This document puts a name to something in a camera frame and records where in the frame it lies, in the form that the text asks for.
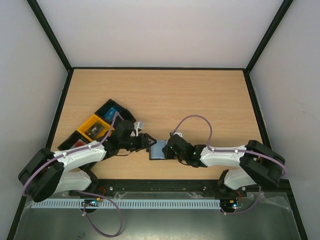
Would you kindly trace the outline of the black leather card holder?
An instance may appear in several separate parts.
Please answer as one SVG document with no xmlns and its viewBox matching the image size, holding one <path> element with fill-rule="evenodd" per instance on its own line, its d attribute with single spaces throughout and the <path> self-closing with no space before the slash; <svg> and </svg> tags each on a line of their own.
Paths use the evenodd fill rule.
<svg viewBox="0 0 320 240">
<path fill-rule="evenodd" d="M 154 145 L 152 145 L 148 152 L 149 152 L 149 160 L 165 160 L 165 154 L 163 152 L 163 148 L 166 146 L 166 140 L 157 140 Z"/>
</svg>

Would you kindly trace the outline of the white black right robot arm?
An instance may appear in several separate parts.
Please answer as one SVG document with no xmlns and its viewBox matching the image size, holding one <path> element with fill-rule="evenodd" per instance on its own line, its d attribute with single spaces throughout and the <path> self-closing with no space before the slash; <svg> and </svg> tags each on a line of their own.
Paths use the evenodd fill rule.
<svg viewBox="0 0 320 240">
<path fill-rule="evenodd" d="M 165 142 L 162 152 L 165 159 L 176 159 L 193 168 L 227 167 L 218 183 L 218 191 L 224 196 L 251 185 L 276 189 L 287 173 L 286 160 L 256 140 L 236 147 L 213 147 L 192 145 L 174 134 Z"/>
</svg>

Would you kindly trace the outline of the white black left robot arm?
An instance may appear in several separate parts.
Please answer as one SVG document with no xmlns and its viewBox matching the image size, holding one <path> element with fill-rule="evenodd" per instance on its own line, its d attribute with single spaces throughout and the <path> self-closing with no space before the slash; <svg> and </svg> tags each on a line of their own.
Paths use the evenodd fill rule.
<svg viewBox="0 0 320 240">
<path fill-rule="evenodd" d="M 87 170 L 74 169 L 116 156 L 120 150 L 138 152 L 156 144 L 148 133 L 140 133 L 129 120 L 122 120 L 114 130 L 80 147 L 51 151 L 40 149 L 18 174 L 23 196 L 42 202 L 65 191 L 84 191 L 92 184 Z"/>
</svg>

